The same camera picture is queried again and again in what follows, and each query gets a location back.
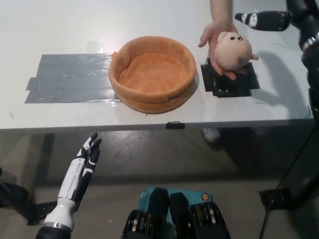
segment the plush doll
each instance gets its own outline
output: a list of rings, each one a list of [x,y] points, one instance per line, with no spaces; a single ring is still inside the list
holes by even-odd
[[[253,54],[251,44],[237,32],[222,32],[217,39],[215,60],[225,70],[235,71],[251,59],[258,60]]]

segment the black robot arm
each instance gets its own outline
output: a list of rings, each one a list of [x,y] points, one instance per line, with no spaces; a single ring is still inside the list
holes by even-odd
[[[287,11],[237,13],[235,18],[258,31],[284,31],[291,24],[299,32],[302,62],[308,70],[310,106],[319,123],[319,8],[315,0],[286,0]]]

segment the robotic hand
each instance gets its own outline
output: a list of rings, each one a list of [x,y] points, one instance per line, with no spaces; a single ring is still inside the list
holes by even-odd
[[[69,239],[73,231],[73,214],[78,210],[99,159],[101,139],[93,134],[72,160],[64,177],[57,206],[47,215],[36,239]]]
[[[319,124],[319,9],[316,0],[286,0],[287,11],[237,13],[235,18],[259,31],[284,31],[290,23],[300,31],[302,62],[308,69],[310,106]]]

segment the cable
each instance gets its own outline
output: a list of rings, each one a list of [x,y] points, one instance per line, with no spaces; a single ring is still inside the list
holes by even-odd
[[[295,156],[295,158],[293,159],[293,161],[291,162],[291,165],[289,166],[289,168],[286,170],[286,172],[284,173],[282,179],[279,181],[273,195],[271,196],[271,200],[270,202],[273,202],[273,199],[274,199],[274,196],[275,194],[277,193],[279,187],[281,186],[281,184],[283,183],[283,181],[286,179],[287,175],[290,173],[291,169],[293,168],[293,166],[295,165],[295,163],[297,162],[297,160],[299,159],[301,153],[303,152],[305,146],[308,144],[309,142],[309,139],[311,138],[311,136],[313,135],[313,133],[315,132],[316,130],[316,126],[313,128],[313,130],[310,132],[310,134],[308,135],[308,137],[306,138],[306,140],[304,141],[303,145],[301,146],[299,152],[297,153],[297,155]],[[270,209],[272,207],[272,203],[268,206],[268,209],[266,211],[266,215],[264,217],[264,222],[263,222],[263,225],[261,227],[261,230],[260,230],[260,234],[259,234],[259,239],[263,239],[264,238],[264,233],[265,233],[265,230],[266,230],[266,226],[267,226],[267,222],[268,222],[268,218],[270,216]]]

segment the table surface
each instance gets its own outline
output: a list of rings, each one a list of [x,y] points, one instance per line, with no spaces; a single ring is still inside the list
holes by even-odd
[[[234,3],[235,13],[262,10],[285,10],[285,1]],[[252,90],[253,97],[217,98],[205,91],[201,75],[208,46],[198,48],[210,22],[208,0],[5,1],[0,8],[0,132],[164,129],[173,121],[185,123],[185,128],[272,126],[312,120],[295,28],[259,32],[235,22],[260,56],[253,62],[260,89]],[[43,54],[112,53],[144,35],[175,39],[195,56],[199,85],[180,108],[146,115],[121,102],[24,103]]]

